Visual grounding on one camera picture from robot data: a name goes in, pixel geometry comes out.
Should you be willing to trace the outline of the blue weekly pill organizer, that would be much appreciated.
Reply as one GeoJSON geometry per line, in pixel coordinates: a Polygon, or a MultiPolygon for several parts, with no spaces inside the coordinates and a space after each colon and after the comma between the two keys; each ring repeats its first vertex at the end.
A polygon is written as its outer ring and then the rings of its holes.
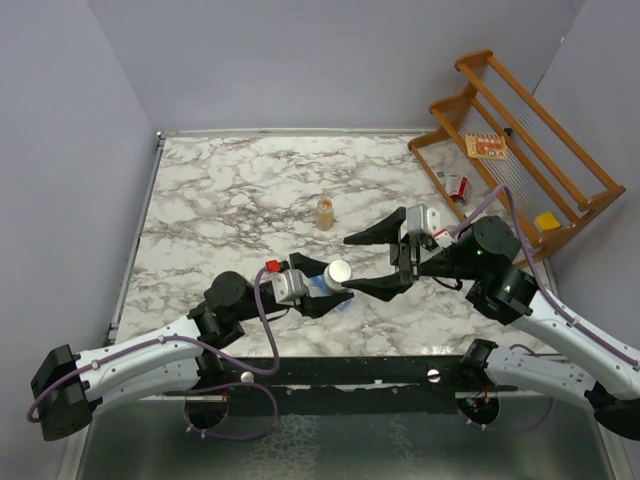
{"type": "MultiPolygon", "coordinates": [[[[309,288],[312,291],[312,294],[316,297],[329,297],[334,296],[335,292],[331,291],[324,280],[322,275],[314,276],[308,279],[309,288]]],[[[338,312],[343,312],[351,307],[353,300],[348,299],[344,302],[341,302],[339,305],[335,307],[335,310],[338,312]]]]}

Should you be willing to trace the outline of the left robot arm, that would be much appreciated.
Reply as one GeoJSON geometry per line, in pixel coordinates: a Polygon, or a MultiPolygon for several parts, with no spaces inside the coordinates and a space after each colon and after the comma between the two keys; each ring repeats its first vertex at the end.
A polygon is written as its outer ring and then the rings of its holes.
{"type": "Polygon", "coordinates": [[[256,376],[275,375],[281,358],[268,314],[295,309],[319,318],[352,299],[345,284],[352,268],[344,260],[320,262],[299,253],[271,260],[249,281],[234,271],[215,277],[188,314],[126,342],[82,352],[69,345],[51,350],[30,382],[34,397],[26,418],[47,441],[88,426],[99,408],[164,393],[225,391],[222,364],[256,376]],[[268,367],[225,353],[240,339],[246,320],[260,320],[271,348],[268,367]]]}

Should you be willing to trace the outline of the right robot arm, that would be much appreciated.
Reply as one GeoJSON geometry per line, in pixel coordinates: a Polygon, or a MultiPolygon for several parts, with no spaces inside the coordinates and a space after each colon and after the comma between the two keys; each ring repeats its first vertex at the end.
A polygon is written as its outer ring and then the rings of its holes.
{"type": "Polygon", "coordinates": [[[391,275],[354,279],[345,287],[382,301],[406,292],[421,277],[469,281],[466,299],[484,317],[551,346],[564,362],[522,355],[477,339],[459,367],[469,390],[511,386],[574,404],[609,431],[639,438],[639,352],[571,311],[514,260],[522,244],[498,216],[484,216],[451,233],[424,205],[400,207],[346,245],[389,245],[391,275]]]}

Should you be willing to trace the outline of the white pill bottle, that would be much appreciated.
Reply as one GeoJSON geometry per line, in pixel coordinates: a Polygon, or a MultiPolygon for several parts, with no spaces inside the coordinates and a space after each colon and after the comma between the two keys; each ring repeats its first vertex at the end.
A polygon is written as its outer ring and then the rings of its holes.
{"type": "Polygon", "coordinates": [[[352,279],[351,266],[344,260],[334,260],[326,266],[322,278],[328,294],[346,293],[349,289],[343,283],[352,279]]]}

